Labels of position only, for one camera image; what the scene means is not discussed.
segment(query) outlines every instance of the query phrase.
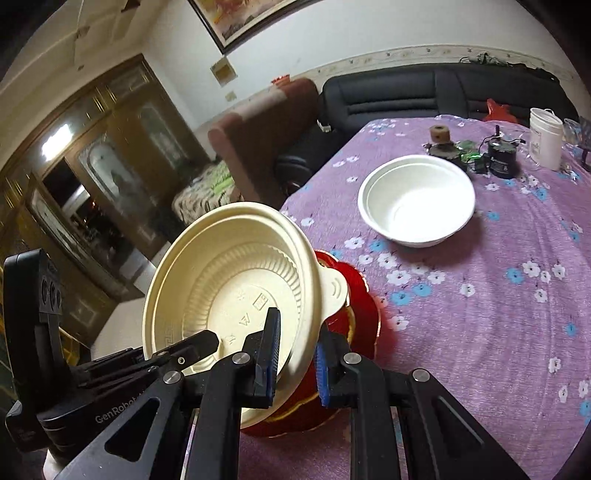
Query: purple floral tablecloth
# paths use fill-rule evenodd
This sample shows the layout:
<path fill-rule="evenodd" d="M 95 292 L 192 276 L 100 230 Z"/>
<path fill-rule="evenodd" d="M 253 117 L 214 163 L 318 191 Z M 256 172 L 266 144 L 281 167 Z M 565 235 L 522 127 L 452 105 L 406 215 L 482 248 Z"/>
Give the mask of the purple floral tablecloth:
<path fill-rule="evenodd" d="M 591 419 L 591 176 L 538 168 L 526 145 L 519 178 L 470 173 L 476 212 L 460 232 L 401 247 L 363 223 L 357 194 L 379 165 L 423 153 L 434 124 L 478 143 L 495 127 L 448 115 L 370 122 L 282 212 L 315 248 L 365 274 L 382 307 L 379 364 L 430 370 L 532 480 L 549 480 Z M 563 161 L 574 164 L 565 148 Z M 349 442 L 346 413 L 312 432 L 243 435 L 241 478 L 345 480 Z"/>

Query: bowl handle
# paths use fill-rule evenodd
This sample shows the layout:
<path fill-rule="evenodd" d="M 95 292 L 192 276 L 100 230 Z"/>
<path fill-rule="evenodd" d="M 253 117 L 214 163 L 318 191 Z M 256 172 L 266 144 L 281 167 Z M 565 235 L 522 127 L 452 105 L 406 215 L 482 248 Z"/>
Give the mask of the bowl handle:
<path fill-rule="evenodd" d="M 322 290 L 322 320 L 337 313 L 347 301 L 349 286 L 343 274 L 334 268 L 318 265 Z"/>

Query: ceiling light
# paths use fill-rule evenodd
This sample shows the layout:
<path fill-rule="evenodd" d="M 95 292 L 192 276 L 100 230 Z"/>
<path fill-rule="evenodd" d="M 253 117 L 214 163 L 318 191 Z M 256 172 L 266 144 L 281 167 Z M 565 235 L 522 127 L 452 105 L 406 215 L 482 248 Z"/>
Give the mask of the ceiling light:
<path fill-rule="evenodd" d="M 41 153 L 46 161 L 53 160 L 72 141 L 74 134 L 70 130 L 70 125 L 63 125 L 60 129 L 50 136 L 41 147 Z"/>

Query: framed painting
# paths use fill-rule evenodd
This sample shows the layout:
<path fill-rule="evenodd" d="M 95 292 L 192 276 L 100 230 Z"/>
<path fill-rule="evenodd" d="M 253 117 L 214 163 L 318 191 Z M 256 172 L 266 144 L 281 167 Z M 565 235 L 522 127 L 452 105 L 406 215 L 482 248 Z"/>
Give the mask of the framed painting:
<path fill-rule="evenodd" d="M 223 54 L 318 0 L 188 0 Z"/>

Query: white plastic container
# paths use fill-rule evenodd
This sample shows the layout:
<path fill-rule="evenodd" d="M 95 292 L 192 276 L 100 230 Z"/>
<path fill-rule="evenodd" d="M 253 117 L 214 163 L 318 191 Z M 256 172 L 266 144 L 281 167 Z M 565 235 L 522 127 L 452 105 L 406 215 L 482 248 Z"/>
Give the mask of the white plastic container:
<path fill-rule="evenodd" d="M 345 304 L 348 286 L 321 267 L 302 231 L 276 210 L 240 202 L 195 221 L 172 244 L 148 291 L 146 358 L 203 329 L 220 340 L 216 353 L 184 370 L 207 370 L 239 352 L 262 330 L 267 308 L 281 312 L 277 389 L 268 410 L 244 409 L 241 427 L 264 420 L 290 397 L 314 355 L 320 326 Z"/>
<path fill-rule="evenodd" d="M 530 110 L 530 155 L 541 166 L 560 170 L 563 123 L 552 110 Z"/>
<path fill-rule="evenodd" d="M 470 178 L 451 162 L 407 155 L 370 173 L 357 205 L 363 221 L 377 233 L 424 248 L 462 228 L 474 213 L 475 199 Z"/>

